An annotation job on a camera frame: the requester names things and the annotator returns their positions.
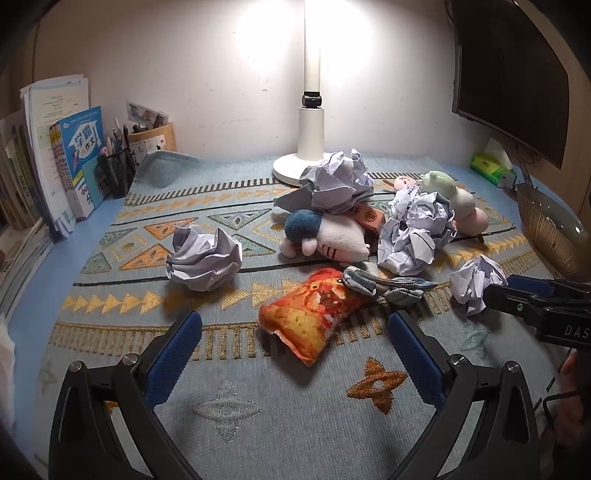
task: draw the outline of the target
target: desk lamp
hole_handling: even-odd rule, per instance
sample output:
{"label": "desk lamp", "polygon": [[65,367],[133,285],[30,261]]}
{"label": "desk lamp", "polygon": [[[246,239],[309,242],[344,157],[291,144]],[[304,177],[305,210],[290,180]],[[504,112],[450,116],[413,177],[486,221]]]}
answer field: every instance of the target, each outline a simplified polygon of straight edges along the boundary
{"label": "desk lamp", "polygon": [[300,176],[306,167],[318,165],[330,155],[324,151],[318,13],[316,1],[304,0],[304,95],[298,122],[297,153],[284,155],[273,164],[273,175],[294,186],[300,186]]}

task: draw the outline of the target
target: black mesh pen holder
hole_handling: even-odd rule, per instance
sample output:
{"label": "black mesh pen holder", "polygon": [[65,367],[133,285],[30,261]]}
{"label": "black mesh pen holder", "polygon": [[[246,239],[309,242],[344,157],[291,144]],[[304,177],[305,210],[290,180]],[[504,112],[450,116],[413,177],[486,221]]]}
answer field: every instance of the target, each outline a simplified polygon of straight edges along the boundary
{"label": "black mesh pen holder", "polygon": [[113,198],[125,197],[135,177],[135,162],[131,150],[125,148],[109,157],[99,158],[98,163],[111,186]]}

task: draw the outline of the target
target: blue and white plush toy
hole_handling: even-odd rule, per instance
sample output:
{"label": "blue and white plush toy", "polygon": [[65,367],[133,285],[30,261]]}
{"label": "blue and white plush toy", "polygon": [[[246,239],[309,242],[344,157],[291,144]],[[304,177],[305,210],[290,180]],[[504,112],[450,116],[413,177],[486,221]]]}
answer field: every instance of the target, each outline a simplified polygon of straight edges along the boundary
{"label": "blue and white plush toy", "polygon": [[297,210],[287,218],[284,229],[286,238],[279,249],[288,258],[297,255],[294,244],[301,244],[307,257],[316,251],[337,262],[355,263],[369,257],[363,227],[345,215]]}

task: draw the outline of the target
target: blue gripper pad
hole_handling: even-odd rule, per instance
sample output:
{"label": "blue gripper pad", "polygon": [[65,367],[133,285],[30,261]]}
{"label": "blue gripper pad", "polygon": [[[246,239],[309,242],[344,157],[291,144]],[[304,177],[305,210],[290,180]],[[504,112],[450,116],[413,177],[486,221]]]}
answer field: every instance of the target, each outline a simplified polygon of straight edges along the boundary
{"label": "blue gripper pad", "polygon": [[146,377],[144,400],[151,408],[168,400],[201,340],[201,329],[201,315],[191,312],[158,355]]}
{"label": "blue gripper pad", "polygon": [[439,367],[398,313],[390,316],[388,335],[423,402],[439,411],[445,403]]}
{"label": "blue gripper pad", "polygon": [[507,278],[508,287],[513,290],[526,291],[539,295],[540,297],[551,297],[554,295],[554,287],[547,280],[539,278],[522,277],[520,275],[510,275]]}

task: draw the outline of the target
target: hand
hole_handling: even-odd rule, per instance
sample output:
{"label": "hand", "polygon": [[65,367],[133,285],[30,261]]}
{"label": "hand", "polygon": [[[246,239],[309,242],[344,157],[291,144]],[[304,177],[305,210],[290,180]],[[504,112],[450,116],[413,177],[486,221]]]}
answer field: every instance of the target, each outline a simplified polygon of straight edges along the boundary
{"label": "hand", "polygon": [[[571,392],[577,389],[575,366],[577,364],[577,352],[573,351],[564,362],[558,375],[558,383],[562,392]],[[583,402],[576,395],[563,398],[558,402],[557,415],[554,421],[554,435],[560,445],[572,445],[583,432]]]}

